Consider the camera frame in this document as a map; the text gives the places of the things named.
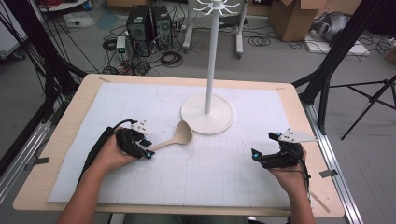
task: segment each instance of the camera stand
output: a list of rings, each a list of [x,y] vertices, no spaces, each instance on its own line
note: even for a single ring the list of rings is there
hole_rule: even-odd
[[[356,84],[346,84],[346,85],[339,85],[339,86],[330,86],[330,88],[338,88],[338,87],[348,87],[352,89],[353,91],[367,97],[369,99],[369,105],[367,106],[366,109],[361,113],[361,115],[358,117],[358,119],[355,121],[355,123],[352,124],[352,126],[349,128],[349,130],[344,134],[344,136],[341,138],[341,140],[344,140],[347,135],[352,131],[352,129],[358,124],[358,122],[363,118],[363,116],[369,111],[369,109],[375,104],[375,103],[380,103],[381,105],[387,106],[389,108],[392,108],[396,110],[396,91],[395,91],[395,80],[396,80],[396,75],[391,78],[390,80],[383,80],[383,81],[375,81],[375,82],[362,82],[362,83],[356,83]],[[354,86],[362,86],[362,85],[371,85],[371,84],[380,84],[383,83],[384,86],[379,89],[373,96],[366,94],[362,91],[359,91],[354,88]],[[379,100],[379,97],[381,97],[382,93],[384,93],[388,88],[392,89],[392,94],[393,94],[393,103],[394,105],[389,105],[383,101]]]

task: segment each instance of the white paper sheet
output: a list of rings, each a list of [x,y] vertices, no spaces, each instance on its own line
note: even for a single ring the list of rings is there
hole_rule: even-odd
[[[183,103],[201,87],[104,83],[68,150],[49,202],[68,202],[83,163],[107,126],[124,119],[146,120],[147,139],[170,139],[181,120]],[[214,88],[233,107],[234,121],[217,135],[194,133],[188,146],[160,149],[107,175],[99,203],[288,207],[276,179],[251,159],[279,146],[269,132],[289,128],[276,91]]]

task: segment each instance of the aluminum rail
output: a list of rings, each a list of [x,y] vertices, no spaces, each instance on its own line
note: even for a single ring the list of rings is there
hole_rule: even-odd
[[[318,144],[328,169],[335,170],[338,174],[332,177],[332,182],[334,183],[338,195],[340,196],[341,203],[343,204],[344,210],[346,212],[346,217],[350,224],[362,224],[363,221],[361,220],[361,214],[359,213],[358,207],[352,198],[352,194],[349,191],[347,182],[344,179],[341,168],[337,159],[335,158],[334,152],[332,151],[329,138],[321,133],[318,126],[318,112],[314,105],[306,105],[305,103],[302,104],[305,114],[307,115],[311,124],[312,130],[315,136],[318,138]]]

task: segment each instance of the human hand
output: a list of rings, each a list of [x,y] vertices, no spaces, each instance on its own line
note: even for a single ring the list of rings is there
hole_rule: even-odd
[[[118,144],[116,135],[112,134],[102,146],[92,164],[92,169],[103,172],[104,175],[120,168],[122,165],[135,161],[136,158],[124,154]]]
[[[300,164],[284,169],[268,169],[268,171],[276,177],[279,185],[288,194],[301,191],[305,192],[304,175]]]

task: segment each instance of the table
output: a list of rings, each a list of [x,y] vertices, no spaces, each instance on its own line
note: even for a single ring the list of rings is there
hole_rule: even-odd
[[[110,75],[88,75],[84,78],[73,101],[64,113],[41,157],[50,157],[49,163],[35,166],[14,201],[17,210],[60,211],[64,203],[48,203],[47,199],[60,171],[62,161],[77,134],[79,125],[85,118],[95,95],[104,82],[135,83],[151,85],[205,86],[205,79],[173,77],[122,77]],[[214,87],[239,88],[277,91],[288,123],[292,129],[312,133],[308,119],[290,84],[214,80]],[[317,143],[303,143],[308,151],[307,167],[311,174],[311,193],[313,193],[314,216],[341,217],[344,209],[330,177],[322,178],[319,172],[327,170]],[[241,216],[278,216],[287,217],[289,210],[275,208],[241,207],[203,207],[203,206],[162,206],[98,204],[97,212],[113,213],[165,213],[165,214],[205,214],[205,215],[241,215]]]

